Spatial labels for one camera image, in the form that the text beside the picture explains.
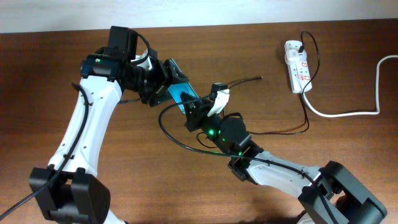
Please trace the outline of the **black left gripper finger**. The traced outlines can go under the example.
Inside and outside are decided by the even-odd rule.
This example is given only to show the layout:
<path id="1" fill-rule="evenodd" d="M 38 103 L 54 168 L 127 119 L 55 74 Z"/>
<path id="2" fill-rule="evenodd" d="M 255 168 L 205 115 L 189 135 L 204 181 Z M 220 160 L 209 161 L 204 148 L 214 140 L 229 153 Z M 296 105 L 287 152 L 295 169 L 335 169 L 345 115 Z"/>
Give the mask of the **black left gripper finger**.
<path id="1" fill-rule="evenodd" d="M 167 59 L 164 62 L 164 65 L 166 67 L 167 74 L 169 75 L 169 82 L 171 85 L 189 82 L 189 78 L 181 71 L 174 59 Z"/>
<path id="2" fill-rule="evenodd" d="M 154 107 L 159 104 L 162 104 L 166 101 L 169 101 L 172 96 L 168 91 L 169 86 L 162 85 L 155 93 L 154 95 L 150 98 L 150 106 Z"/>

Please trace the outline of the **blue Galaxy smartphone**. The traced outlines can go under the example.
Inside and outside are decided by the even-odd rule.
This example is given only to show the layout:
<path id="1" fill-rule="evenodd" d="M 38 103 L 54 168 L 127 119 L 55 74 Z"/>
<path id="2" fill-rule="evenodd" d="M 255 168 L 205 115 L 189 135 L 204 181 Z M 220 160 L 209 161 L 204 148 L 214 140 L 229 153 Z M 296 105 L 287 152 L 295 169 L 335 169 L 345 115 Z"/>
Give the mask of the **blue Galaxy smartphone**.
<path id="1" fill-rule="evenodd" d="M 172 58 L 166 61 L 168 80 L 166 81 L 167 91 L 170 93 L 175 103 L 181 103 L 182 93 L 198 98 L 196 91 L 189 82 L 189 78 L 181 71 L 176 61 Z"/>

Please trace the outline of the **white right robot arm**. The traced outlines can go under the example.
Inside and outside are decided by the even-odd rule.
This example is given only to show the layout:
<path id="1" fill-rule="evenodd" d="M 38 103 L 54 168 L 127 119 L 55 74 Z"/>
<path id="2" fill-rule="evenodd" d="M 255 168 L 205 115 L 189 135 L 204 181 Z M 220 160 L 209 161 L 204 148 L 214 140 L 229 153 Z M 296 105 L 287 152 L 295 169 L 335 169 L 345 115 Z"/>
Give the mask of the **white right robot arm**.
<path id="1" fill-rule="evenodd" d="M 295 164 L 258 146 L 239 113 L 209 116 L 213 102 L 182 93 L 189 131 L 201 129 L 242 181 L 279 189 L 299 200 L 304 208 L 301 223 L 380 223 L 386 207 L 342 164 L 323 167 Z"/>

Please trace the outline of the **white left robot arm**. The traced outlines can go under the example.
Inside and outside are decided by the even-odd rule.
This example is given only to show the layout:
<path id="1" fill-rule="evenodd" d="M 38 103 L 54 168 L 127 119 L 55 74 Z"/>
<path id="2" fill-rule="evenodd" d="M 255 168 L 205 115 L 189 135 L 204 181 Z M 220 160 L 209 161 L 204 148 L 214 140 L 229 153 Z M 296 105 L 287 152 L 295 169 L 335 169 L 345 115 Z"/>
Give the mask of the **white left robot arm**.
<path id="1" fill-rule="evenodd" d="M 147 48 L 137 55 L 142 36 L 113 26 L 108 43 L 89 54 L 75 85 L 78 99 L 67 131 L 46 168 L 32 170 L 29 185 L 46 220 L 57 223 L 119 223 L 111 194 L 98 178 L 101 145 L 115 107 L 126 90 L 156 106 L 170 98 L 170 86 L 188 82 L 174 60 L 161 61 Z"/>

